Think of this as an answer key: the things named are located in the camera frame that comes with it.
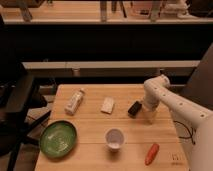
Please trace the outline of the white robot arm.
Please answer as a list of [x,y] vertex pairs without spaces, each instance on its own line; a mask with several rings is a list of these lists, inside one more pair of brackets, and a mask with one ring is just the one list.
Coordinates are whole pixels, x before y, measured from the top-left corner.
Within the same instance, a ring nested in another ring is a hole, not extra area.
[[196,129],[189,169],[213,171],[213,110],[173,93],[169,87],[170,80],[165,75],[147,79],[144,82],[143,105],[155,111],[159,103],[163,103],[188,120]]

